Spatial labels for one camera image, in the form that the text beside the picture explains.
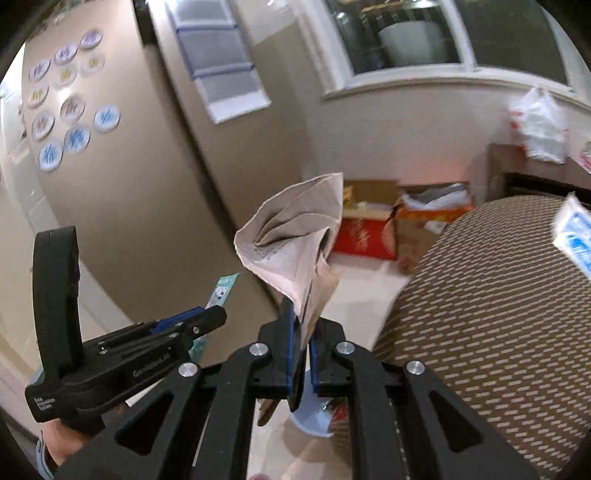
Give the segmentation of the person left hand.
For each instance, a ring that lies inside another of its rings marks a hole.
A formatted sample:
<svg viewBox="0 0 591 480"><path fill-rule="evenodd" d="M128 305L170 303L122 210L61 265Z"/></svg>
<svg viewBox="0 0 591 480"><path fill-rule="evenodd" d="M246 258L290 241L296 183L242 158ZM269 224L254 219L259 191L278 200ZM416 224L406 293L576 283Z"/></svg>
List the person left hand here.
<svg viewBox="0 0 591 480"><path fill-rule="evenodd" d="M42 435L46 449L57 467L94 439L93 436L70 428L59 419L44 423Z"/></svg>

